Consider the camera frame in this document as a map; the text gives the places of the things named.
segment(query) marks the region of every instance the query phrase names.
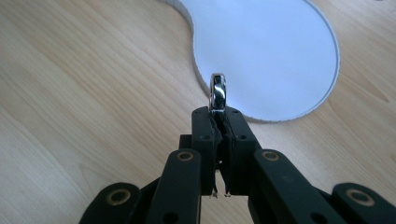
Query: wooden table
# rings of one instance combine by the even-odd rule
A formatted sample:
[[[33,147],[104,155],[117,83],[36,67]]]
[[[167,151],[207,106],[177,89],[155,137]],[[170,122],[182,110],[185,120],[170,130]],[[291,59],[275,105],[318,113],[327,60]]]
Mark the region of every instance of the wooden table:
[[[396,204],[396,2],[314,2],[341,49],[332,95],[249,125],[319,189],[356,182]],[[207,104],[191,29],[164,3],[0,1],[0,223],[78,223],[105,186],[147,185]],[[250,222],[247,198],[203,198],[202,223]]]

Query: metal pin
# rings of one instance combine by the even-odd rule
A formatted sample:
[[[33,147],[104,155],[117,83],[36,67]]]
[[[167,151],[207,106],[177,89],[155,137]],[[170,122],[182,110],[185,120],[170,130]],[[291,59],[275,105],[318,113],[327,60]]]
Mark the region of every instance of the metal pin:
[[[226,103],[225,76],[215,73],[210,80],[210,97],[209,113],[212,117],[215,115],[224,115]]]

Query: mouse pad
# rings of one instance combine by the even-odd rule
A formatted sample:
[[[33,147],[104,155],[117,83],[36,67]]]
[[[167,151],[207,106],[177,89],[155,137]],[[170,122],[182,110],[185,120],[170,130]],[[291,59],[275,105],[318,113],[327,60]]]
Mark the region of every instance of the mouse pad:
[[[329,96],[340,53],[323,14],[304,0],[167,0],[188,21],[197,76],[222,73],[227,105],[264,121],[296,119]]]

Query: light wood tabletop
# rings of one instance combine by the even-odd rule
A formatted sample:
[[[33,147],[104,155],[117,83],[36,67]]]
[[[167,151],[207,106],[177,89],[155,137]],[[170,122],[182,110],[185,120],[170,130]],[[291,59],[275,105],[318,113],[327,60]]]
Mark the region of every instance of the light wood tabletop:
[[[314,2],[341,50],[331,96],[303,118],[248,124],[313,186],[354,182],[396,204],[396,2]],[[156,0],[1,0],[0,223],[78,223],[104,187],[159,177],[208,104],[191,44]],[[218,185],[202,223],[251,223],[247,198]]]

